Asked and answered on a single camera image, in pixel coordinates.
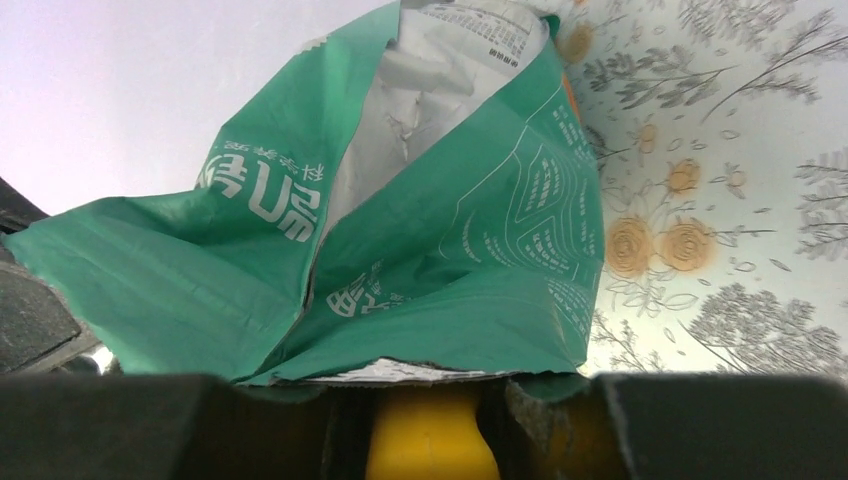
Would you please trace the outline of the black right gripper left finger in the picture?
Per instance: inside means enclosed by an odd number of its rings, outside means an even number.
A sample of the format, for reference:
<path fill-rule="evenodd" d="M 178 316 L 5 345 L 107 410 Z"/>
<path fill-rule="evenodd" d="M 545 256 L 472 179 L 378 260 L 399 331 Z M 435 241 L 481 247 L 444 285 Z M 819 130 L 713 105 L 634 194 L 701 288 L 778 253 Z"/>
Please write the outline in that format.
<path fill-rule="evenodd" d="M 1 381 L 5 479 L 360 479 L 374 396 L 208 375 Z"/>

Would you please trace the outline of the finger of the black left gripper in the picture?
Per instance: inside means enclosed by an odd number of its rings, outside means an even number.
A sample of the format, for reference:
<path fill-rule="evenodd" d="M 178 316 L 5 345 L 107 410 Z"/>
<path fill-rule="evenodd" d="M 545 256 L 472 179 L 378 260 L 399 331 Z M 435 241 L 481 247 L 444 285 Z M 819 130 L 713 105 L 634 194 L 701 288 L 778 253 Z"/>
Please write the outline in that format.
<path fill-rule="evenodd" d="M 1 248 L 1 373 L 98 374 L 100 344 L 49 286 Z"/>

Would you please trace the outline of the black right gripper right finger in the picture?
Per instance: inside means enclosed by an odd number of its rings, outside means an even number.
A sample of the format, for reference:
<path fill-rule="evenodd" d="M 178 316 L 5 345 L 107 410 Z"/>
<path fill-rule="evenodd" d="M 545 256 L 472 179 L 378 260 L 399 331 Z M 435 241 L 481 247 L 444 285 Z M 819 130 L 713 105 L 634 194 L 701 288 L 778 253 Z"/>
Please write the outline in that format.
<path fill-rule="evenodd" d="M 478 423 L 506 479 L 847 475 L 847 389 L 819 376 L 517 376 Z"/>

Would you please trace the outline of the orange plastic scoop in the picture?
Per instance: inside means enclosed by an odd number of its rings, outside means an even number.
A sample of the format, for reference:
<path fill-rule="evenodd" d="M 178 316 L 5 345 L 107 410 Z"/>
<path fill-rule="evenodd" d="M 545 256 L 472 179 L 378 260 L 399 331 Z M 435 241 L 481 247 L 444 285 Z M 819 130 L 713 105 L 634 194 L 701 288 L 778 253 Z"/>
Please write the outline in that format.
<path fill-rule="evenodd" d="M 376 403 L 365 477 L 498 479 L 477 423 L 481 397 L 481 389 L 468 384 L 385 390 Z"/>

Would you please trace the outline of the green dog food bag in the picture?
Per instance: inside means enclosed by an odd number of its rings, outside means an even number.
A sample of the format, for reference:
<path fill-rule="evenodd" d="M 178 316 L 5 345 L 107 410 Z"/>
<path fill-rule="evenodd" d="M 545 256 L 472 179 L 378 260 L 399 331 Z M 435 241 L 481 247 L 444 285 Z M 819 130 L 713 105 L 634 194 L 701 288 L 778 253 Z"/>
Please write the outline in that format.
<path fill-rule="evenodd" d="M 308 43 L 193 189 L 5 237 L 128 373 L 572 373 L 604 257 L 561 1 L 395 1 Z"/>

